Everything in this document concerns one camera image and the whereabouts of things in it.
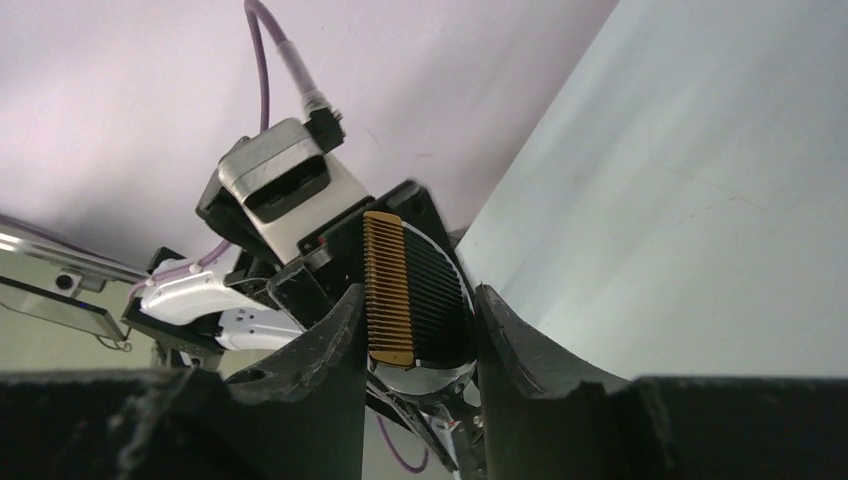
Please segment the white table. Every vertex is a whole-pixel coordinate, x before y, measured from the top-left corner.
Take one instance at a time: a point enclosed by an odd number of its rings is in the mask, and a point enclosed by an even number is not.
[[[848,4],[626,1],[459,251],[620,375],[848,374]]]

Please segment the black connector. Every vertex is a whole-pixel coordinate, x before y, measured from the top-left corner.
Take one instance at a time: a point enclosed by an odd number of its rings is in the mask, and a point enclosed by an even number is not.
[[[337,116],[330,107],[319,108],[309,113],[309,121],[304,124],[315,143],[321,147],[324,153],[344,143],[345,133],[339,123],[341,116]]]

